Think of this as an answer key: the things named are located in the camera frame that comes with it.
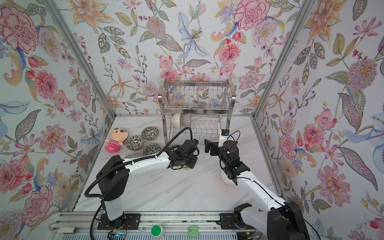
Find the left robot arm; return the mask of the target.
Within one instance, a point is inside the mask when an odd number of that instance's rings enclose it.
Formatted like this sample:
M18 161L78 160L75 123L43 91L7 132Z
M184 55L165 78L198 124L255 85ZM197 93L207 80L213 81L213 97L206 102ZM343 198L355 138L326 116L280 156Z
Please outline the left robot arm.
M196 165L199 141L186 140L180 146L167 147L155 155L137 159L122 159L112 157L99 171L95 180L101 190L101 204L109 221L115 221L123 216L122 194L125 191L129 177L136 177L157 170L179 170L183 167L190 169Z

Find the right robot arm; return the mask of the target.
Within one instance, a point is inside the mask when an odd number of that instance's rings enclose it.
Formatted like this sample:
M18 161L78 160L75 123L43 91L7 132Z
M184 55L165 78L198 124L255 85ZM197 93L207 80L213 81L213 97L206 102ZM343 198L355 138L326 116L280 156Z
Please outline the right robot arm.
M239 155L235 141L211 142L205 140L205 152L219 157L225 179L240 187L254 200L254 204L242 204L233 211L239 228L251 226L269 240L308 240L306 221L301 208L295 202L286 202L263 185L246 166Z

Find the cream bowl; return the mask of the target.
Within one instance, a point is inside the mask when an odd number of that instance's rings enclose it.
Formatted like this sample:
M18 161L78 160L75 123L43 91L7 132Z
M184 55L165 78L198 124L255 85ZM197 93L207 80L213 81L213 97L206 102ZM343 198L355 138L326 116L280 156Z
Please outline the cream bowl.
M176 129L180 129L182 127L182 117L181 114L173 114L171 118L171 123Z

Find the purple bowl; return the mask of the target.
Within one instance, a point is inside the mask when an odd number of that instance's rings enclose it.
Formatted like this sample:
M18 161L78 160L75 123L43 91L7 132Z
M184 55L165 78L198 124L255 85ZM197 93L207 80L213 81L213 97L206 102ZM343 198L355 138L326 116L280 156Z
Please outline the purple bowl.
M186 127L190 128L192 126L192 115L191 114L182 115L182 126L184 128L186 128Z

